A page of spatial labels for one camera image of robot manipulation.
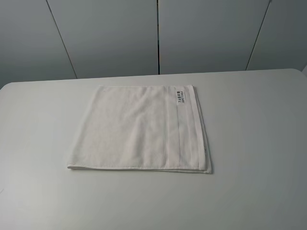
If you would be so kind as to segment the white towel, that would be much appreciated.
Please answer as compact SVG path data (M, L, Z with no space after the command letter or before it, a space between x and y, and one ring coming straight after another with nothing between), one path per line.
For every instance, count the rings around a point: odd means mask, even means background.
M98 87L76 132L67 167L211 174L196 88Z

